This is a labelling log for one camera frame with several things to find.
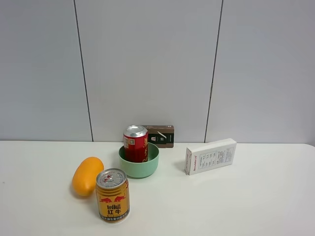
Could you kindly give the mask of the white printed carton box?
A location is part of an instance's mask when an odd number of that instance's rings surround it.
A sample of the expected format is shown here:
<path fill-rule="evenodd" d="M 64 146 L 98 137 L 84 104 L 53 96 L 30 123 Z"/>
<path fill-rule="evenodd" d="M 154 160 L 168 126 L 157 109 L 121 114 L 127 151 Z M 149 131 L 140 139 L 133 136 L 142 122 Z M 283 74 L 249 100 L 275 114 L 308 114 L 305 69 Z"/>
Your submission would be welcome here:
<path fill-rule="evenodd" d="M 237 142 L 231 138 L 186 149 L 185 173 L 201 172 L 232 165 Z"/>

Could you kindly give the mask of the green bowl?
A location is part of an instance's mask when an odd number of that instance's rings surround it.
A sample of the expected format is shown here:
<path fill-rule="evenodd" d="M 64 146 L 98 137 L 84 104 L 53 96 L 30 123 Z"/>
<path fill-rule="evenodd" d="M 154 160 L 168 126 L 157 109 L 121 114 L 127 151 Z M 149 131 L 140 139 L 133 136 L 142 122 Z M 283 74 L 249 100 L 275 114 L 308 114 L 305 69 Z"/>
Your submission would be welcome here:
<path fill-rule="evenodd" d="M 125 158 L 125 149 L 122 146 L 119 149 L 120 167 L 132 178 L 145 178 L 152 175 L 159 161 L 159 149 L 156 145 L 148 143 L 148 161 L 142 163 L 129 162 Z"/>

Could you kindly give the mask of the red drink can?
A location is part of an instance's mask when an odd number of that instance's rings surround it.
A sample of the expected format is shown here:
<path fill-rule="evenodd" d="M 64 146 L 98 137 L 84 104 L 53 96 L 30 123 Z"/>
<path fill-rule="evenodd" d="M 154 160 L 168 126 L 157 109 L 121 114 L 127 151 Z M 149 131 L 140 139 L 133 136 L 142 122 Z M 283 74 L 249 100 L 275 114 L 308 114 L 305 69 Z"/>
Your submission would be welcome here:
<path fill-rule="evenodd" d="M 130 125 L 123 132 L 125 159 L 129 162 L 148 161 L 148 130 L 141 125 Z"/>

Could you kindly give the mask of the yellow mango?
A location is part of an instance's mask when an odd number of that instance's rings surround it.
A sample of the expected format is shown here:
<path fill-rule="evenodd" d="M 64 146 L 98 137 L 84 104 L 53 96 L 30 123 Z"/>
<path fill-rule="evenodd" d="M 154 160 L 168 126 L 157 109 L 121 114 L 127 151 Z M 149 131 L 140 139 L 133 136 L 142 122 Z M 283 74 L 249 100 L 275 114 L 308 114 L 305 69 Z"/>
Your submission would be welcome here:
<path fill-rule="evenodd" d="M 96 177 L 104 170 L 103 162 L 97 157 L 88 157 L 78 166 L 73 178 L 72 188 L 81 196 L 90 196 L 96 185 Z"/>

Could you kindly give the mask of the dark brown carton box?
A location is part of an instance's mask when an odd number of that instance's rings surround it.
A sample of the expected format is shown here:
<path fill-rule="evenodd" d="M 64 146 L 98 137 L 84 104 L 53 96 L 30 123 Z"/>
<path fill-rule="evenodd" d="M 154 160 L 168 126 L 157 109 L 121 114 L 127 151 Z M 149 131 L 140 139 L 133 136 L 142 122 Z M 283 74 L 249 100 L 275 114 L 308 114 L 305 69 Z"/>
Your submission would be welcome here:
<path fill-rule="evenodd" d="M 148 142 L 158 148 L 174 147 L 174 126 L 173 125 L 144 125 L 148 130 Z"/>

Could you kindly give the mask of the gold Red Bull can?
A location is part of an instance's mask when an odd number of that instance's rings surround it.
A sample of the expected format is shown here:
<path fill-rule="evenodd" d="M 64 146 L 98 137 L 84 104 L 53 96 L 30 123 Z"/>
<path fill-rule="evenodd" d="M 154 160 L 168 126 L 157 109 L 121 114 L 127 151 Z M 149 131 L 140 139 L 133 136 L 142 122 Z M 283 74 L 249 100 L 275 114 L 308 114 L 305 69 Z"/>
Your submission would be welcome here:
<path fill-rule="evenodd" d="M 123 170 L 110 168 L 99 173 L 95 192 L 99 215 L 103 221 L 117 223 L 128 216 L 129 182 Z"/>

